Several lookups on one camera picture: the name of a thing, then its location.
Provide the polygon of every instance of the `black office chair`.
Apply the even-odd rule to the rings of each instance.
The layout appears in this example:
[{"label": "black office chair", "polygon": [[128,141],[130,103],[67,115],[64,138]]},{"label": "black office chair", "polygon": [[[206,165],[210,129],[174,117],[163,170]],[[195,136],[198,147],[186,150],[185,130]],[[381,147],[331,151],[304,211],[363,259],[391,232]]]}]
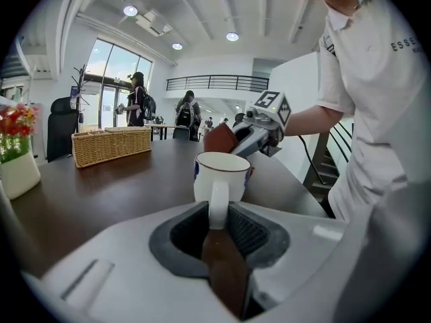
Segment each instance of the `black office chair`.
[{"label": "black office chair", "polygon": [[76,131],[79,110],[70,107],[70,97],[59,98],[51,105],[48,117],[48,163],[72,154],[72,134]]}]

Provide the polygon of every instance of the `mug handle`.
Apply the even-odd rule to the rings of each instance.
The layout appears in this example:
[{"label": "mug handle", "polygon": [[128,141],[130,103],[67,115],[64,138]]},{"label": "mug handle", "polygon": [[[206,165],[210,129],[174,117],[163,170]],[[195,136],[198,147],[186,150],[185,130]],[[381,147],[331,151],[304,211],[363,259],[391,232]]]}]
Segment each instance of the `mug handle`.
[{"label": "mug handle", "polygon": [[223,229],[228,215],[229,184],[215,181],[208,208],[210,229]]}]

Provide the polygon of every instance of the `wooden table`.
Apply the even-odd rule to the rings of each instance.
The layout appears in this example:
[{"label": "wooden table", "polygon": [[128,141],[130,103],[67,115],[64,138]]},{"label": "wooden table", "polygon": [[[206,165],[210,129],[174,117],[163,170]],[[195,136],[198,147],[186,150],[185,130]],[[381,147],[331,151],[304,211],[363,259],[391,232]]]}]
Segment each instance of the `wooden table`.
[{"label": "wooden table", "polygon": [[147,124],[147,127],[151,127],[151,141],[153,141],[154,128],[160,129],[160,140],[163,140],[163,129],[164,129],[164,139],[168,134],[168,128],[175,128],[175,126],[168,126],[167,124]]},{"label": "wooden table", "polygon": [[[120,221],[194,201],[193,164],[202,143],[167,140],[152,151],[77,169],[72,157],[40,166],[41,183],[3,209],[23,266],[41,276],[62,257]],[[277,159],[249,157],[255,172],[243,201],[326,217]]]}]

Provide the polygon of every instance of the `white mug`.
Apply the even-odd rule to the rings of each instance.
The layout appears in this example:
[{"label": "white mug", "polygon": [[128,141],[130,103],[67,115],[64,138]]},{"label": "white mug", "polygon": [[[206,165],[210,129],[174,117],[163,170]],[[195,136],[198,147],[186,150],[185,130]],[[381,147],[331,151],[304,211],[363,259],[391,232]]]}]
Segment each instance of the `white mug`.
[{"label": "white mug", "polygon": [[234,154],[203,152],[195,158],[196,201],[209,201],[209,228],[223,229],[229,201],[241,201],[251,165]]}]

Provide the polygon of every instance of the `wicker basket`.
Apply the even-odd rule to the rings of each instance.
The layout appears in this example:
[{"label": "wicker basket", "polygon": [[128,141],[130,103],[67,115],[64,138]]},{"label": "wicker basket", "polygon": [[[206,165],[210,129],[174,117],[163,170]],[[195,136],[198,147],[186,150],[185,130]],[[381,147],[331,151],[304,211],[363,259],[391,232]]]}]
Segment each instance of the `wicker basket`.
[{"label": "wicker basket", "polygon": [[151,151],[147,127],[105,128],[72,135],[73,158],[78,168]]}]

